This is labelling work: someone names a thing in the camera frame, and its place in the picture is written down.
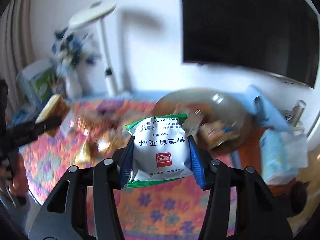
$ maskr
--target wall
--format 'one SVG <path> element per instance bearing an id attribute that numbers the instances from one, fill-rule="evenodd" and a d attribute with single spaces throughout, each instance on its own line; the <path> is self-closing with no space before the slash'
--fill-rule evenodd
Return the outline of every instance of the wall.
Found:
<path id="1" fill-rule="evenodd" d="M 52 33 L 63 28 L 78 10 L 99 0 L 31 0 L 31 34 L 37 59 L 50 56 Z M 176 90 L 211 87 L 243 92 L 258 86 L 277 108 L 307 103 L 302 121 L 309 130 L 320 110 L 320 83 L 315 89 L 244 68 L 182 64 L 181 0 L 104 0 L 117 3 L 105 22 L 119 86 L 133 90 Z M 81 66 L 80 78 L 89 93 L 106 91 L 103 66 Z"/>

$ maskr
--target gray sleeve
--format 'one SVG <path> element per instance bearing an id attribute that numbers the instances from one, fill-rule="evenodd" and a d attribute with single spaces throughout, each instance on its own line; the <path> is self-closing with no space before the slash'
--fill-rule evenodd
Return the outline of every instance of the gray sleeve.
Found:
<path id="1" fill-rule="evenodd" d="M 11 219 L 17 226 L 20 227 L 20 230 L 25 233 L 26 221 L 28 212 L 30 210 L 30 200 L 28 196 L 26 196 L 26 203 L 23 206 L 16 208 L 12 201 L 8 199 L 3 193 L 0 191 L 0 200 L 4 207 L 6 208 L 8 214 Z"/>

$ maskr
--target curtain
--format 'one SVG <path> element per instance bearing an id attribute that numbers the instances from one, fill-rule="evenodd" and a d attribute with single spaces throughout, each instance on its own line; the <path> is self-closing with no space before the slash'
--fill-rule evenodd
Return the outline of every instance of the curtain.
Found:
<path id="1" fill-rule="evenodd" d="M 6 115 L 9 117 L 22 99 L 17 74 L 35 61 L 29 13 L 30 0 L 11 0 L 0 18 L 0 78 L 8 85 Z"/>

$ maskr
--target white vase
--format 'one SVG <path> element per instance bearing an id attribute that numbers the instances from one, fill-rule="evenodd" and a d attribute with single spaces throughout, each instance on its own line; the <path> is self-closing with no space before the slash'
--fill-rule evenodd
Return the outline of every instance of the white vase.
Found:
<path id="1" fill-rule="evenodd" d="M 79 82 L 78 73 L 72 70 L 65 76 L 66 94 L 71 100 L 76 100 L 82 97 L 82 87 Z"/>

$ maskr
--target human hand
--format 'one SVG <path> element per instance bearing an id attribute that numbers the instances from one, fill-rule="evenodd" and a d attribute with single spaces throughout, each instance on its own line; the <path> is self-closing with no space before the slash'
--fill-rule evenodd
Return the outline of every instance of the human hand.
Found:
<path id="1" fill-rule="evenodd" d="M 0 166 L 0 177 L 5 176 L 5 167 Z M 12 195 L 25 196 L 29 190 L 24 159 L 21 154 L 17 158 L 17 170 L 12 182 L 9 184 L 9 190 Z M 1 191 L 6 195 L 6 190 L 1 187 Z"/>

